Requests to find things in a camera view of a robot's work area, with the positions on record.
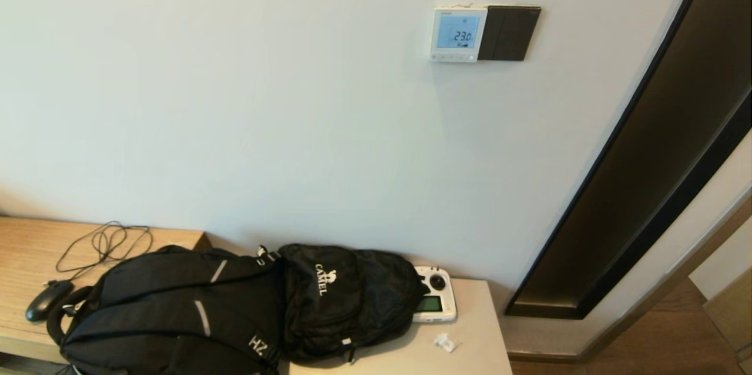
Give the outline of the white wall thermostat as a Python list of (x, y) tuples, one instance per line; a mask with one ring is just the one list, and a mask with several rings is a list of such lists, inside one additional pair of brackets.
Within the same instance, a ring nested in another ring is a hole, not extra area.
[(429, 54), (432, 61), (477, 62), (487, 14), (487, 7), (435, 8)]

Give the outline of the black Camel logo backpack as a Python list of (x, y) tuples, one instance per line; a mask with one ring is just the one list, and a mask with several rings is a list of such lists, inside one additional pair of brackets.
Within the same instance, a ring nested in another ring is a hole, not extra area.
[(429, 287), (411, 262), (378, 250), (289, 244), (283, 349), (295, 364), (346, 356), (402, 337)]

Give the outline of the white remote controller with screen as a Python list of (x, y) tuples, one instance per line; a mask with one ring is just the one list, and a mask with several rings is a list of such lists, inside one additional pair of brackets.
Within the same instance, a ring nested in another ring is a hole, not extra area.
[(413, 314), (414, 323), (449, 323), (458, 316), (449, 273), (440, 267), (416, 266), (425, 286), (422, 300)]

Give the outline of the black backpack with grey stripes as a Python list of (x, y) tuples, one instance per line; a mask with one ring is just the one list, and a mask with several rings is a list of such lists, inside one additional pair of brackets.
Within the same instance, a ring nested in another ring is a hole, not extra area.
[(165, 246), (110, 268), (49, 312), (75, 375), (279, 375), (284, 262)]

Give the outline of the brown wooden baseboard strip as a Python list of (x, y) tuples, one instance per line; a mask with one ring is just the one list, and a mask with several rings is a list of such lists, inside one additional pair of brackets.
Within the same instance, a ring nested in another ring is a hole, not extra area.
[(718, 220), (711, 230), (691, 247), (682, 260), (679, 260), (666, 275), (660, 278), (658, 284), (652, 287), (646, 295), (636, 302), (617, 321), (595, 337), (579, 354), (547, 354), (521, 353), (508, 351), (507, 356), (512, 362), (540, 363), (540, 364), (586, 364), (615, 342), (626, 330), (630, 329), (639, 319), (660, 303), (667, 294), (698, 268), (709, 256), (717, 251), (725, 241), (740, 228), (747, 219), (752, 217), (752, 187), (744, 191), (731, 208)]

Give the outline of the black computer mouse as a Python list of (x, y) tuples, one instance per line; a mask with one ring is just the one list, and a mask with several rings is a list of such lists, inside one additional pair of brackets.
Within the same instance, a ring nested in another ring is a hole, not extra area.
[(28, 322), (38, 323), (48, 318), (51, 310), (75, 289), (70, 280), (50, 280), (26, 309)]

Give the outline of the light wooden desk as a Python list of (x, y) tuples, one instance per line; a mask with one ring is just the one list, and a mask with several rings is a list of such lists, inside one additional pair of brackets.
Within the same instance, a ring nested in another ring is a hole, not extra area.
[(95, 284), (116, 263), (167, 245), (204, 251), (212, 244), (199, 230), (125, 223), (72, 223), (0, 217), (0, 354), (63, 363), (45, 322), (26, 319), (30, 302), (50, 280), (75, 289)]

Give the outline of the dark wall switch panel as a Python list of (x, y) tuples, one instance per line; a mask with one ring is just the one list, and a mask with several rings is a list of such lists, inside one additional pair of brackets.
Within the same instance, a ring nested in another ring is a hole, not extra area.
[(523, 61), (541, 13), (536, 6), (487, 6), (478, 60)]

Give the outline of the dark brown door frame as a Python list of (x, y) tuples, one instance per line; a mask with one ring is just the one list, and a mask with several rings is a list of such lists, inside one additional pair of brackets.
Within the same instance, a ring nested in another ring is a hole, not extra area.
[(752, 129), (752, 0), (682, 0), (583, 184), (505, 309), (582, 320)]

